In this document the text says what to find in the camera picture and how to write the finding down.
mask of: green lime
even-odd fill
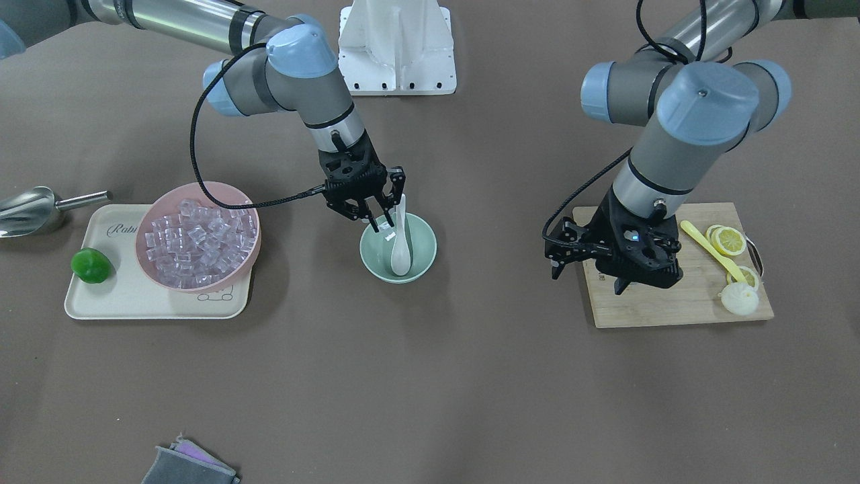
[[[105,282],[112,267],[104,254],[90,247],[84,247],[71,257],[71,271],[87,284]]]

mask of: tray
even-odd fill
[[[190,295],[150,281],[134,250],[138,224],[150,205],[107,205],[93,213],[82,247],[110,259],[115,272],[101,284],[71,278],[65,312],[76,320],[228,320],[248,303],[250,272],[218,292]]]
[[[596,207],[574,208],[574,220],[584,225],[595,210]],[[678,222],[689,220],[702,233],[713,224],[744,231],[733,203],[685,203],[676,215]],[[678,232],[681,241],[678,261],[684,278],[669,289],[631,284],[623,294],[615,295],[615,277],[601,274],[593,260],[582,263],[595,326],[670,326],[773,319],[764,279],[759,287],[759,308],[755,313],[738,316],[727,311],[717,297],[726,286],[726,271],[695,240],[680,229]],[[749,252],[732,259],[737,264],[753,266]]]

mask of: metal handle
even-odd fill
[[[98,193],[92,193],[89,195],[81,195],[73,198],[67,198],[65,200],[60,200],[59,202],[54,203],[54,207],[57,208],[60,212],[65,212],[66,210],[72,210],[73,208],[80,208],[85,205],[91,205],[93,203],[100,203],[108,200],[112,200],[114,195],[111,192],[105,190],[100,191]]]

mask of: white spoon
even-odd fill
[[[395,208],[394,247],[391,249],[391,271],[397,276],[406,276],[412,267],[412,254],[406,240],[406,194],[400,195],[400,204]]]

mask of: folded cloth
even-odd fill
[[[169,449],[156,450],[156,461],[141,484],[239,484],[235,470],[182,435]]]

